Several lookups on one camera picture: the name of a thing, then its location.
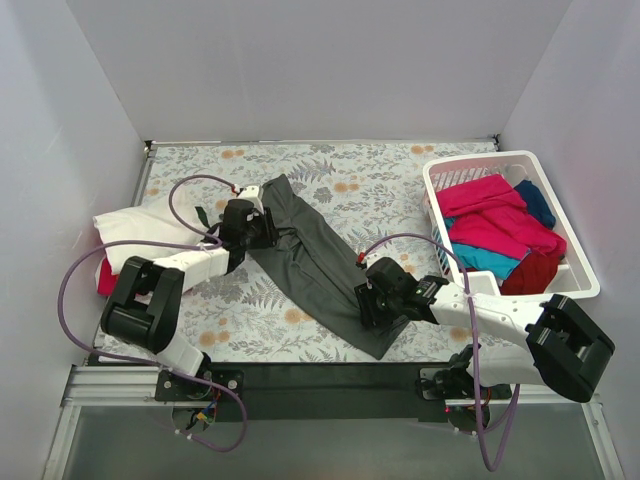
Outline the grey t shirt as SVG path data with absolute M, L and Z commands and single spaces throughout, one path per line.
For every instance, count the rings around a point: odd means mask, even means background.
M 250 256 L 297 307 L 351 346 L 382 359 L 408 321 L 398 318 L 372 329 L 362 325 L 355 288 L 366 278 L 356 266 L 357 254 L 294 193 L 286 176 L 263 185 L 262 202 L 279 239 Z

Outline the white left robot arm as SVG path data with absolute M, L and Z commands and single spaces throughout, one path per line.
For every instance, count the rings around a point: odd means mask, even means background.
M 249 250 L 274 247 L 279 238 L 271 209 L 251 197 L 230 200 L 211 232 L 221 240 L 219 248 L 201 243 L 158 260 L 127 259 L 100 320 L 106 334 L 181 372 L 178 387 L 193 400 L 211 392 L 213 377 L 209 356 L 178 331 L 183 294 L 233 272 Z

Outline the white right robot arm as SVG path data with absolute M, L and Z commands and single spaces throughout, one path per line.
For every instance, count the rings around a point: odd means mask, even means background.
M 356 286 L 361 322 L 388 327 L 395 320 L 466 328 L 507 341 L 491 350 L 467 345 L 426 382 L 430 395 L 475 397 L 495 385 L 545 385 L 578 403 L 591 400 L 615 351 L 613 341 L 571 298 L 553 294 L 541 302 L 469 295 L 445 278 L 420 280 L 382 257 Z

